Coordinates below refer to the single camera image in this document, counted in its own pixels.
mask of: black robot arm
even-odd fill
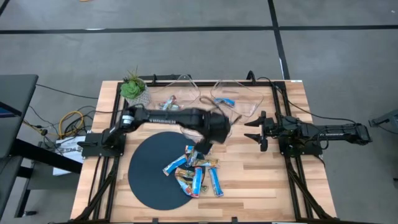
[[[261,126],[261,134],[245,134],[261,145],[261,151],[267,151],[267,137],[279,140],[280,150],[289,156],[299,154],[322,154],[321,141],[348,141],[353,144],[365,145],[371,142],[368,129],[359,123],[344,125],[314,125],[300,121],[291,116],[276,115],[278,122],[266,117],[262,111],[261,116],[246,126]]]
[[[203,154],[208,154],[213,142],[224,143],[231,129],[228,117],[212,111],[199,108],[163,111],[132,106],[123,111],[120,122],[103,131],[102,146],[111,150],[122,135],[135,131],[143,123],[178,124],[197,131],[203,139],[195,149]]]

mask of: wooden table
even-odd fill
[[[97,110],[112,111],[117,84],[116,81],[103,82]],[[286,81],[285,84],[289,100],[309,110],[303,83]],[[262,110],[267,111],[268,116],[272,116],[275,106],[271,88],[255,86],[250,89],[261,92],[264,100],[249,121],[257,119]],[[201,95],[210,96],[211,87],[200,87],[200,90]],[[284,111],[281,96],[279,101]],[[302,121],[312,122],[309,114],[293,106],[291,110],[293,116]],[[96,113],[93,132],[100,133],[108,128],[110,120],[110,114]],[[137,131],[127,135],[125,153],[119,163],[111,222],[151,222],[152,218],[159,218],[160,222],[230,222],[231,217],[237,217],[240,222],[294,221],[285,162],[279,153],[278,142],[269,138],[268,151],[261,152],[256,142],[243,136],[244,133],[257,134],[260,130],[261,128],[237,124],[233,126],[231,137],[223,145],[214,145],[212,154],[207,156],[220,160],[218,175],[224,197],[215,197],[213,190],[209,189],[207,193],[201,194],[200,198],[194,198],[180,208],[161,211],[148,208],[138,201],[130,189],[127,171],[134,150],[143,140],[162,131],[180,132],[180,128],[164,124],[144,124]],[[323,164],[314,156],[302,156],[302,160],[309,191],[327,213],[336,216]],[[77,217],[87,206],[96,161],[96,157],[84,161],[71,218]],[[98,168],[93,194],[98,186],[100,172],[101,165]],[[206,175],[204,184],[211,186],[209,175]],[[301,214],[305,217],[303,197],[299,189],[297,193]],[[108,193],[105,192],[100,218],[104,217],[107,197]]]

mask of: clear plastic bowl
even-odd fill
[[[210,94],[214,99],[228,98],[235,101],[235,106],[231,107],[234,112],[231,119],[242,115],[242,119],[239,120],[240,123],[246,122],[256,112],[264,99],[263,94],[252,91],[235,80],[218,80],[211,89]]]
[[[152,98],[150,107],[155,110],[162,110],[163,106],[161,105],[167,102],[172,96],[175,97],[175,105],[178,105],[178,109],[176,110],[189,107],[200,96],[199,88],[188,75],[181,75],[177,80],[165,87],[149,89]]]

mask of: cable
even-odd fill
[[[49,90],[53,90],[53,91],[58,91],[60,93],[64,93],[64,94],[68,94],[71,96],[77,96],[77,97],[82,97],[82,98],[87,98],[87,99],[93,99],[93,100],[98,100],[98,97],[90,97],[90,96],[82,96],[82,95],[77,95],[77,94],[73,94],[73,93],[68,93],[62,90],[56,90],[54,88],[48,87],[48,86],[44,86],[44,85],[40,85],[40,84],[36,84],[37,86],[43,87],[43,88],[48,88]]]
[[[79,120],[80,120],[80,118],[77,118],[74,121],[72,121],[70,124],[68,124],[68,126],[64,130],[64,133],[75,133],[75,135],[77,134],[77,136],[79,135],[78,133],[80,131],[84,131],[85,133],[87,133],[86,128],[91,127],[91,125],[89,125],[89,126],[86,125],[86,123],[84,121],[85,117],[88,117],[91,120],[93,120],[93,118],[91,116],[88,116],[87,114],[85,114],[85,115],[83,115],[83,127],[81,127],[81,128],[76,127],[76,123],[79,122]]]
[[[295,121],[289,121],[288,119],[285,119],[285,120],[288,121],[289,123],[292,123],[292,124],[298,124],[298,123],[300,123],[300,124],[307,124],[307,125],[313,126],[314,128],[316,128],[316,129],[318,130],[318,132],[317,132],[316,134],[314,134],[313,136],[311,136],[310,138],[308,138],[307,140],[305,140],[303,144],[306,144],[307,142],[311,141],[311,140],[316,136],[316,137],[317,137],[317,144],[319,145],[319,147],[320,147],[322,150],[325,150],[325,149],[327,149],[327,148],[329,147],[329,139],[328,139],[328,136],[325,134],[325,131],[326,131],[325,128],[324,128],[324,129],[319,129],[319,128],[316,127],[314,124],[312,124],[312,123],[307,123],[307,122],[303,122],[303,121],[301,121],[301,120],[299,120],[299,119],[296,119]],[[321,142],[319,141],[319,136],[320,136],[321,134],[323,134],[323,135],[325,136],[325,138],[326,138],[326,146],[325,146],[325,147],[322,147],[322,146],[321,146]]]
[[[68,134],[71,134],[73,132],[73,131],[70,131],[70,132],[67,132],[67,133],[63,133],[62,132],[62,123],[63,123],[64,119],[66,117],[70,116],[70,115],[73,115],[73,114],[80,115],[80,124],[77,126],[77,129],[79,129],[83,125],[84,117],[83,117],[83,114],[80,111],[71,111],[71,112],[67,113],[63,118],[61,118],[61,120],[60,120],[60,122],[58,124],[58,130],[59,130],[59,134],[58,135],[59,135],[60,139],[63,139],[64,136],[66,136]]]
[[[48,142],[51,142],[51,144],[54,146],[53,148],[49,147],[46,143],[45,143],[45,139],[47,139]],[[43,136],[43,143],[45,144],[45,146],[47,147],[47,149],[55,149],[57,150],[61,156],[63,156],[62,152],[59,150],[57,144],[54,144],[54,142],[52,142],[47,136]]]
[[[51,133],[46,133],[43,129],[39,128],[41,126],[34,126],[29,124],[29,122],[27,122],[26,120],[22,121],[25,125],[27,125],[28,127],[32,128],[33,130],[37,131],[38,133],[40,133],[41,135],[45,136],[46,134],[51,134]]]
[[[277,89],[277,91],[282,95],[282,97],[284,97],[282,91],[281,91],[281,90],[278,88],[278,86],[276,86],[269,78],[267,78],[267,77],[260,77],[260,78],[258,78],[257,80],[262,79],[262,78],[267,79],[267,80],[269,81],[269,83]],[[306,111],[305,109],[302,109],[301,107],[299,107],[299,106],[295,105],[294,103],[290,102],[289,99],[287,99],[287,101],[288,101],[292,106],[296,107],[297,109],[299,109],[299,110],[301,110],[301,111],[303,111],[303,112],[306,112],[306,113],[308,113],[308,114],[310,114],[310,115],[312,115],[312,116],[314,116],[314,117],[321,118],[321,119],[332,119],[332,120],[338,120],[338,121],[349,121],[349,122],[352,122],[352,123],[356,124],[356,122],[353,121],[353,120],[351,120],[351,119],[346,119],[346,118],[329,118],[329,117],[325,117],[325,116],[319,116],[319,115],[313,114],[313,113],[311,113],[311,112],[309,112],[309,111]]]
[[[315,158],[319,159],[322,162],[323,166],[326,167],[326,164],[325,164],[325,161],[323,161],[322,155],[317,155],[317,156],[313,155],[313,156],[315,156]]]
[[[57,135],[59,136],[59,133],[58,133],[57,129],[55,128],[55,124],[51,123],[50,121],[44,120],[44,119],[36,112],[36,110],[35,110],[32,106],[29,106],[29,108],[32,109],[33,113],[35,113],[36,116],[37,116],[38,118],[40,118],[42,121],[44,121],[44,122],[50,124],[51,127],[53,127],[53,129],[55,130],[55,132],[56,132]]]
[[[87,114],[92,113],[92,112],[95,112],[95,113],[113,113],[113,111],[97,111],[97,110],[92,110],[92,111],[87,112]]]
[[[88,108],[88,107],[90,107],[90,108],[94,108],[95,109],[95,106],[91,106],[91,105],[87,105],[87,106],[82,106],[81,108],[79,108],[79,109],[77,109],[77,111],[81,111],[82,109],[84,109],[84,108]],[[63,121],[66,121],[66,120],[68,120],[69,118],[71,118],[73,115],[71,114],[71,115],[69,115],[68,117],[66,117]]]
[[[97,163],[96,163],[96,165],[95,165],[95,172],[94,172],[94,176],[93,176],[93,181],[92,181],[92,183],[91,183],[90,194],[88,195],[88,204],[87,204],[87,206],[90,204],[91,195],[93,194],[93,188],[94,188],[95,178],[96,178],[96,176],[97,176],[97,169],[98,169],[98,165],[100,164],[100,160],[101,160],[101,156],[98,157]]]

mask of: table leg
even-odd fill
[[[28,142],[16,139],[12,146],[12,155],[18,155],[31,159],[33,161],[43,162],[47,165],[80,174],[82,164],[58,155],[57,153],[50,152],[41,147],[29,144]]]

